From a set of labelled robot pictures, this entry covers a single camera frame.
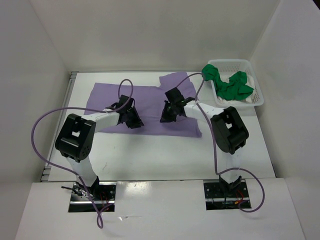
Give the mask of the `purple t-shirt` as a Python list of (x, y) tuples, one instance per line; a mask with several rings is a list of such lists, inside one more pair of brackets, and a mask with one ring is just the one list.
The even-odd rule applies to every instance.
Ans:
[[(132, 97), (135, 99), (135, 108), (144, 126), (130, 129), (125, 124), (108, 127), (102, 130), (108, 134), (134, 134), (151, 136), (175, 136), (200, 138), (202, 133), (198, 121), (194, 118), (178, 116), (176, 122), (160, 122), (164, 109), (165, 92), (176, 87), (188, 74), (174, 72), (159, 77), (160, 86), (133, 87)], [(117, 84), (95, 83), (86, 103), (86, 108), (103, 110), (118, 101)]]

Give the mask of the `green t-shirt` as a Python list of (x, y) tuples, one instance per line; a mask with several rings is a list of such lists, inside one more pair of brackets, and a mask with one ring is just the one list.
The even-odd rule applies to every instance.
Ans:
[(201, 73), (205, 81), (212, 81), (216, 95), (224, 100), (242, 101), (254, 92), (254, 88), (247, 85), (248, 77), (243, 71), (230, 76), (229, 82), (222, 81), (219, 70), (212, 64), (207, 64)]

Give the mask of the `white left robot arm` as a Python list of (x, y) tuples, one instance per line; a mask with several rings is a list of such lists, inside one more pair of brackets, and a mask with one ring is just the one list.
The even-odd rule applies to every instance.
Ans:
[(120, 124), (130, 129), (144, 125), (135, 108), (135, 100), (126, 95), (121, 95), (118, 102), (103, 111), (87, 115), (69, 114), (55, 141), (55, 148), (76, 172), (76, 184), (89, 200), (96, 199), (103, 191), (89, 158), (94, 135)]

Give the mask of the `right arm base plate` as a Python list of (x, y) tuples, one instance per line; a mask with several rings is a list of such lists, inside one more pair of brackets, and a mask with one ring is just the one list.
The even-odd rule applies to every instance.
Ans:
[(245, 180), (242, 180), (239, 187), (230, 193), (223, 192), (218, 180), (204, 181), (203, 188), (207, 211), (234, 210), (239, 208), (239, 204), (245, 210), (252, 208)]

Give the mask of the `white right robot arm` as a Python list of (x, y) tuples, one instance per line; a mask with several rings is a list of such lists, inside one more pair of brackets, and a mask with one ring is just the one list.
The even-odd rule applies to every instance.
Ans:
[(177, 87), (165, 92), (166, 100), (160, 117), (161, 123), (171, 123), (178, 116), (192, 118), (208, 124), (212, 143), (214, 171), (219, 180), (219, 191), (225, 197), (232, 196), (240, 186), (242, 177), (226, 179), (223, 174), (237, 171), (239, 167), (230, 167), (218, 171), (217, 149), (234, 155), (244, 147), (249, 132), (235, 107), (220, 108), (200, 102), (196, 97), (185, 98)]

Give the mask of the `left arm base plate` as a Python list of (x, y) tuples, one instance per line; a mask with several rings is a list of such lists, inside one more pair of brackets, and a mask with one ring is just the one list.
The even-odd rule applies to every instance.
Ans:
[[(91, 195), (97, 209), (100, 212), (114, 212), (116, 198), (116, 182), (100, 182), (98, 192)], [(95, 212), (95, 208), (89, 199), (88, 193), (81, 189), (75, 182), (72, 187), (61, 186), (62, 189), (70, 193), (69, 213), (89, 213)]]

